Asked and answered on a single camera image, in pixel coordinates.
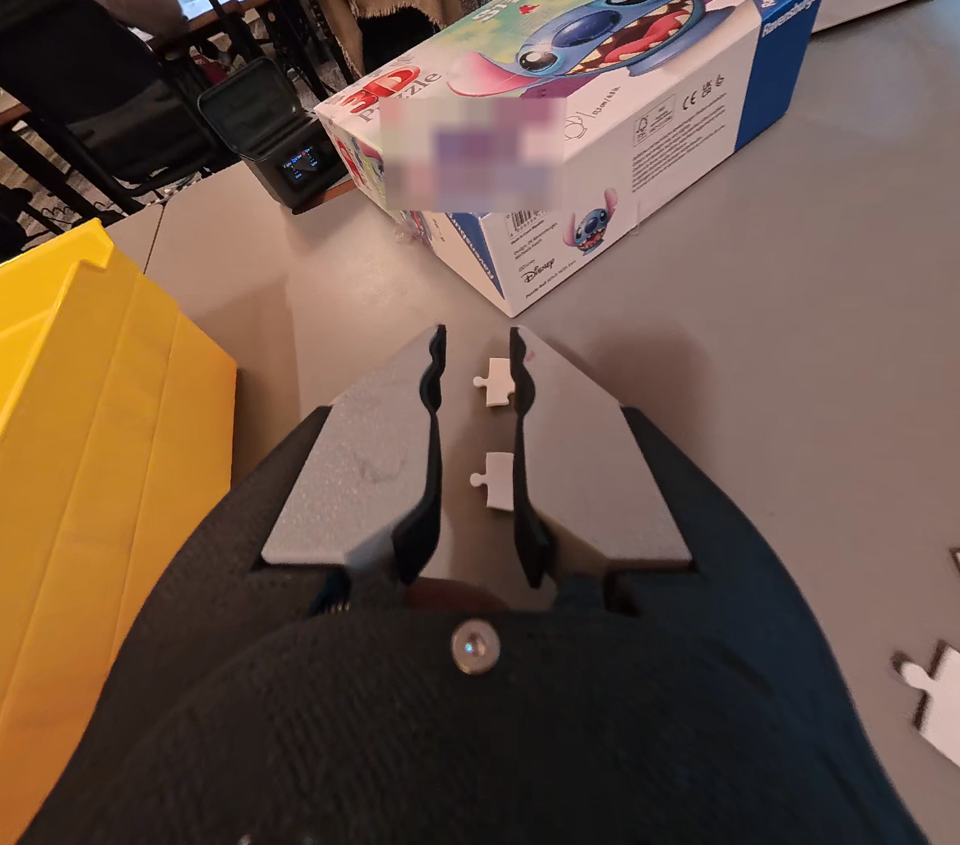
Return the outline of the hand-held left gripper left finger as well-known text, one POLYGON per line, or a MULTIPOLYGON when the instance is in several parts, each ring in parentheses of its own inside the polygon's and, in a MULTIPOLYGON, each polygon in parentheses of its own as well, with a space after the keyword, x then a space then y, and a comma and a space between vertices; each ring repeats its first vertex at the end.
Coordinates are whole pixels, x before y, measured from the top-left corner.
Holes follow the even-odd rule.
POLYGON ((435 323, 337 396, 262 547, 266 564, 418 579, 441 533, 447 341, 435 323))

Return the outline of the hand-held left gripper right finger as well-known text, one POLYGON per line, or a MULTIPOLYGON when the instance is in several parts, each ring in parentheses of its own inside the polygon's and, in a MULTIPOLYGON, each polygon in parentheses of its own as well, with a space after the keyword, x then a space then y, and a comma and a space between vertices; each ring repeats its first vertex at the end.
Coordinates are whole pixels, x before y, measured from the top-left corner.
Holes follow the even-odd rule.
POLYGON ((513 539, 532 588, 686 571, 693 557, 620 402, 525 326, 510 330, 513 539))

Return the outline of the black case with display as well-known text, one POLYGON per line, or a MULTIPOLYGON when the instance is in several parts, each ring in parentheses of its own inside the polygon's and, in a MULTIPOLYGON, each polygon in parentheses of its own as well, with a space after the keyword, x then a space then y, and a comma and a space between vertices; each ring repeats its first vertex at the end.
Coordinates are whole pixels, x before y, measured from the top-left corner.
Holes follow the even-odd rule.
POLYGON ((202 94, 198 113, 246 163, 270 197, 293 214, 348 178, 324 127, 270 59, 255 59, 202 94))

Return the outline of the colourful puzzle box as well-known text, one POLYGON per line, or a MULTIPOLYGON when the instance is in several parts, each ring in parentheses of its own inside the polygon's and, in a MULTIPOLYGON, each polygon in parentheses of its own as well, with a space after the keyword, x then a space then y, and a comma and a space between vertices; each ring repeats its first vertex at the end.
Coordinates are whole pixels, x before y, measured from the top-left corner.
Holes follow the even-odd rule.
POLYGON ((785 114, 820 2, 492 0, 316 115, 513 318, 785 114))

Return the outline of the yellow plastic bin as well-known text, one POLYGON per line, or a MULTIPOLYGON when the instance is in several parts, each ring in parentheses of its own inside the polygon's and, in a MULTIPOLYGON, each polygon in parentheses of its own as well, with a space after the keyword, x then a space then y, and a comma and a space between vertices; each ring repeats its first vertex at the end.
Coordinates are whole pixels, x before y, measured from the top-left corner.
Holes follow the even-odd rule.
POLYGON ((2 266, 2 825, 18 835, 127 632, 229 489, 236 364, 90 222, 2 266))

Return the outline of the black office chair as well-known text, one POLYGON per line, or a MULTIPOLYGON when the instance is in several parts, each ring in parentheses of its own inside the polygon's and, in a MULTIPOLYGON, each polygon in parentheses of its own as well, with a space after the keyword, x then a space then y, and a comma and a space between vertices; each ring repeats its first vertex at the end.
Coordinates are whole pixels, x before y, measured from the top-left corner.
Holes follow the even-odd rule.
POLYGON ((2 89, 122 212, 234 156, 147 44, 93 0, 1 0, 2 89))

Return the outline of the single white jigsaw piece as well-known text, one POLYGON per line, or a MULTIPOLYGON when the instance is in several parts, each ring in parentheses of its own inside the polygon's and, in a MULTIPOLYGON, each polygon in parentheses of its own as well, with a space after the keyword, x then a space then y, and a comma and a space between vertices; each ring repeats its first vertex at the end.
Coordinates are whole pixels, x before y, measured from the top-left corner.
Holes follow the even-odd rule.
POLYGON ((486 508, 498 512, 514 512, 514 455, 504 451, 488 451, 485 467, 469 476, 474 489, 485 490, 486 508))
POLYGON ((510 359, 490 357, 487 374, 474 375, 472 385, 484 392, 486 408, 509 407, 517 390, 510 359))

